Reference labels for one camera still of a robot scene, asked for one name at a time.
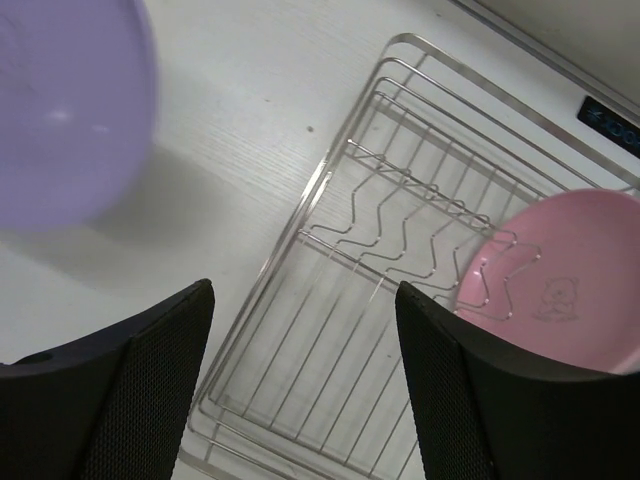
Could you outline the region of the purple plate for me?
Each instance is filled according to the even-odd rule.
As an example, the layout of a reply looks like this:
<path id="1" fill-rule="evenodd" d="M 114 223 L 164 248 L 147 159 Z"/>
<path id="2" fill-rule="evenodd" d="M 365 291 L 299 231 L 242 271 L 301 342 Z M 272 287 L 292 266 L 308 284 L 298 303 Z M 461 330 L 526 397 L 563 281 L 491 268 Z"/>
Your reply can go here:
<path id="1" fill-rule="evenodd" d="M 3 2 L 2 226 L 47 230 L 114 206 L 149 157 L 157 83 L 143 2 Z"/>

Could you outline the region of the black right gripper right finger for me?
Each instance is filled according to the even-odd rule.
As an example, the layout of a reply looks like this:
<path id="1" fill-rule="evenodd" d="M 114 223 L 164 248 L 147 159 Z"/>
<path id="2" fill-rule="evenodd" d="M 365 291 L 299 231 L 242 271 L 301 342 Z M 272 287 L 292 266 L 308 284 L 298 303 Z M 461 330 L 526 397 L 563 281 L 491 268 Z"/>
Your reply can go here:
<path id="1" fill-rule="evenodd" d="M 531 353 L 415 286 L 395 295 L 417 440 L 429 479 L 635 479 L 639 377 Z"/>

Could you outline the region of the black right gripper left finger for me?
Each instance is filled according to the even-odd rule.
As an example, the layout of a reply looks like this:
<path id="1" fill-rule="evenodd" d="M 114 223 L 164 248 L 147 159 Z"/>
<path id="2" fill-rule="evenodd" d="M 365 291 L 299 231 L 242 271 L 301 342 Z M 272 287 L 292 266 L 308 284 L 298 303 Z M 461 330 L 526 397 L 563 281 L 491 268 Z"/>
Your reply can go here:
<path id="1" fill-rule="evenodd" d="M 215 305 L 210 280 L 1 367 L 4 479 L 169 479 Z"/>

